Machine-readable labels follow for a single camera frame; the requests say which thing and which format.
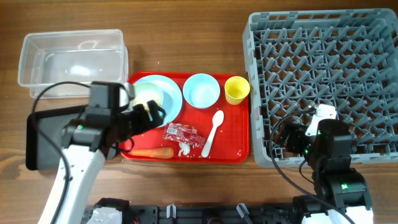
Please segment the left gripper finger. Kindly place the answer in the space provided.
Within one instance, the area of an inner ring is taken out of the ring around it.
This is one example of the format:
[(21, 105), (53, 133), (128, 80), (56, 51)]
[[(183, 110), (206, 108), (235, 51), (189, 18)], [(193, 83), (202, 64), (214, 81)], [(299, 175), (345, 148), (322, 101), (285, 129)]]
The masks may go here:
[(154, 108), (154, 102), (146, 102), (146, 103), (143, 103), (142, 105), (148, 115), (149, 122), (153, 123), (154, 117), (152, 116), (151, 109)]
[(163, 125), (166, 112), (161, 108), (154, 100), (147, 102), (149, 113), (150, 113), (150, 126), (157, 128)]

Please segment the light green bowl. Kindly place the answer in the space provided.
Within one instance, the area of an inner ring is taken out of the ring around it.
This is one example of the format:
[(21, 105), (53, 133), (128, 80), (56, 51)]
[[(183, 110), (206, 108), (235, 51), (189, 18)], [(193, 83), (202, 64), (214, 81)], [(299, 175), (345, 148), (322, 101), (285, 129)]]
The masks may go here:
[(164, 94), (162, 90), (151, 82), (139, 82), (133, 84), (135, 98), (130, 102), (130, 108), (136, 105), (142, 105), (150, 100), (154, 100), (159, 106), (164, 102)]

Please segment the red snack wrapper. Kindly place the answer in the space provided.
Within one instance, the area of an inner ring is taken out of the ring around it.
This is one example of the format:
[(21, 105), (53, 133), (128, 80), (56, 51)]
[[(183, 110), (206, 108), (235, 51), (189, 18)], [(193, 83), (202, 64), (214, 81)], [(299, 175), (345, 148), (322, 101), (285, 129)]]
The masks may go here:
[(180, 123), (167, 123), (162, 138), (199, 148), (206, 143), (206, 139), (193, 126)]

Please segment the white tissue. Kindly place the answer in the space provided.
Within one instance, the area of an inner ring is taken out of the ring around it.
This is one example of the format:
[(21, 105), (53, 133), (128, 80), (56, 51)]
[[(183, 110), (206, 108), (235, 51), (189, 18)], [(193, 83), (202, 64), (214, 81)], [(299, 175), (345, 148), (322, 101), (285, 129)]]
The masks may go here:
[(180, 142), (179, 144), (180, 150), (178, 152), (178, 156), (181, 157), (182, 155), (187, 156), (190, 153), (190, 145), (184, 142)]

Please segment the light blue bowl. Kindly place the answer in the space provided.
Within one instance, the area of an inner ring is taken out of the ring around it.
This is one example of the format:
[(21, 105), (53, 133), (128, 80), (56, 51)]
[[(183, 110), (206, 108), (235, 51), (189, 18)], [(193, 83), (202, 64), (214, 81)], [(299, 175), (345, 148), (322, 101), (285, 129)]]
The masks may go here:
[(198, 109), (209, 108), (220, 97), (220, 84), (209, 74), (197, 73), (190, 76), (183, 85), (185, 101)]

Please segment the yellow plastic cup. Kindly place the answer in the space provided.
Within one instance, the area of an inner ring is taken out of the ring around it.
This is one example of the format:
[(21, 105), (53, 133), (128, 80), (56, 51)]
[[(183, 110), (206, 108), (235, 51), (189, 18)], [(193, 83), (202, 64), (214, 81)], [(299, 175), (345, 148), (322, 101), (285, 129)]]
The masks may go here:
[(224, 92), (226, 101), (231, 105), (240, 104), (250, 92), (249, 82), (239, 76), (234, 76), (227, 79), (224, 84)]

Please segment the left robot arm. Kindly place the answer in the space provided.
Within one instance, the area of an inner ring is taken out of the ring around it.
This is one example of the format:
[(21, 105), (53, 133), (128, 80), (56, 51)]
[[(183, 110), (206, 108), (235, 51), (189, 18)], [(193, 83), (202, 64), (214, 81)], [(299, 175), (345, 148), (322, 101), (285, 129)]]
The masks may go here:
[(84, 119), (64, 127), (58, 172), (40, 223), (81, 222), (109, 148), (163, 124), (166, 111), (153, 100), (147, 105), (149, 111), (136, 105), (125, 113), (118, 107), (88, 106)]

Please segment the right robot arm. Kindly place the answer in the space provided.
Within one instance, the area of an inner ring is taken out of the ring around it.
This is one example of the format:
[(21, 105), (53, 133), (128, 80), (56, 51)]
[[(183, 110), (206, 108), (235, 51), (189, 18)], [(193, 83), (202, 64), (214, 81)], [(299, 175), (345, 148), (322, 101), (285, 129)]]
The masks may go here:
[(312, 169), (314, 193), (293, 186), (303, 194), (287, 208), (275, 212), (289, 223), (372, 223), (373, 210), (365, 178), (351, 167), (353, 139), (348, 125), (322, 119), (308, 126), (282, 119), (271, 132), (276, 143), (300, 154)]

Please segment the grey dishwasher rack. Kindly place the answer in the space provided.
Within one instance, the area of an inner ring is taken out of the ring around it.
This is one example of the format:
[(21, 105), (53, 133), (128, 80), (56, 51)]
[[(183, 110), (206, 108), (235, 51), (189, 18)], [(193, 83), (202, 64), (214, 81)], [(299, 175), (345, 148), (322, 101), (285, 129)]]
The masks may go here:
[(302, 156), (270, 146), (284, 116), (334, 106), (354, 139), (353, 161), (397, 161), (397, 15), (391, 9), (255, 12), (243, 32), (258, 166), (296, 167)]

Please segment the light blue plate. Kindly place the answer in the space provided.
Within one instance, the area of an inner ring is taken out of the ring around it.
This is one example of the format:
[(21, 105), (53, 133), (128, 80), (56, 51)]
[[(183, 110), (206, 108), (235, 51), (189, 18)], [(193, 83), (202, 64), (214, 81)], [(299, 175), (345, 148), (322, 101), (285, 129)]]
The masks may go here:
[(162, 75), (149, 75), (139, 79), (135, 83), (139, 82), (151, 82), (162, 90), (164, 94), (164, 102), (161, 108), (165, 110), (166, 115), (163, 125), (160, 127), (172, 122), (180, 113), (183, 103), (182, 93), (179, 86), (172, 79)]

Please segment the orange carrot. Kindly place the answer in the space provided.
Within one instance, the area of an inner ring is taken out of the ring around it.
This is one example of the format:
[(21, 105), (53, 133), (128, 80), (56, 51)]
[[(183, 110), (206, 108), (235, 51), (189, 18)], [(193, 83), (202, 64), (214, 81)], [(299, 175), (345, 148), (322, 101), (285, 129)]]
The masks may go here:
[(136, 149), (132, 150), (130, 154), (139, 157), (170, 159), (174, 156), (174, 150), (171, 147), (161, 147), (155, 149)]

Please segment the red serving tray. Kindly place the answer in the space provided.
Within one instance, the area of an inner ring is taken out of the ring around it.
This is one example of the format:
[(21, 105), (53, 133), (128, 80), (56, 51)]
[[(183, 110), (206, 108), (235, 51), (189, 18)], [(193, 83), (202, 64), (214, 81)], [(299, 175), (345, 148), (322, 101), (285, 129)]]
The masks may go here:
[(199, 147), (192, 147), (187, 156), (178, 156), (180, 147), (177, 142), (162, 138), (164, 127), (158, 127), (144, 134), (134, 136), (132, 139), (121, 143), (119, 147), (125, 150), (155, 149), (160, 147), (171, 147), (174, 150), (170, 162), (198, 162), (198, 163), (221, 163), (237, 164), (245, 160), (250, 150), (249, 140), (249, 100), (245, 98), (238, 105), (231, 105), (224, 96), (224, 84), (231, 74), (211, 75), (220, 84), (221, 93), (218, 101), (206, 109), (196, 109), (189, 105), (184, 97), (182, 108), (173, 123), (193, 126), (199, 135), (207, 138), (212, 128), (213, 115), (221, 110), (224, 113), (223, 123), (217, 128), (215, 138), (208, 157), (201, 156)]

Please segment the white plastic spoon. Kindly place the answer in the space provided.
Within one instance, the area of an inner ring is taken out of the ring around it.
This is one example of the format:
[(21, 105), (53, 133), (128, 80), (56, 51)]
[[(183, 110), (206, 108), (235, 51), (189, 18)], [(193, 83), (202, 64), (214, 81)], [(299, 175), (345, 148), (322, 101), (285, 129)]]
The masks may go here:
[(211, 149), (214, 137), (215, 137), (216, 130), (223, 123), (223, 120), (224, 120), (224, 113), (223, 113), (223, 111), (218, 110), (213, 116), (213, 119), (212, 119), (213, 126), (212, 126), (210, 134), (209, 134), (209, 136), (208, 136), (208, 138), (206, 140), (206, 143), (205, 143), (205, 145), (204, 145), (204, 147), (202, 149), (202, 152), (201, 152), (201, 156), (202, 157), (208, 157), (209, 156), (210, 149)]

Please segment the clear plastic bin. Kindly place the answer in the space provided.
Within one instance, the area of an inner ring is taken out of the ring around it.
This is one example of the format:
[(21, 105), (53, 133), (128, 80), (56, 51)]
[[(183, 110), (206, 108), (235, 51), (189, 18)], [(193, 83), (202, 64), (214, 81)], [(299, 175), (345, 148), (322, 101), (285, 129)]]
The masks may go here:
[(25, 36), (18, 84), (36, 98), (86, 97), (93, 81), (125, 83), (128, 51), (119, 29), (42, 32)]

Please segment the black tray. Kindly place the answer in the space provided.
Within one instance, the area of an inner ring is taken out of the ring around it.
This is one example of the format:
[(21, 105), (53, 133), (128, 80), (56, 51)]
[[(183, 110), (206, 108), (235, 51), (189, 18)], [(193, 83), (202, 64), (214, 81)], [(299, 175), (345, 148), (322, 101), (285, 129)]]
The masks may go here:
[[(60, 154), (49, 141), (61, 147), (62, 129), (73, 119), (84, 118), (85, 106), (72, 106), (53, 110), (38, 111), (36, 115), (29, 115), (27, 119), (27, 134), (25, 148), (25, 166), (29, 170), (57, 169)], [(35, 117), (39, 134), (35, 129), (32, 118)]]

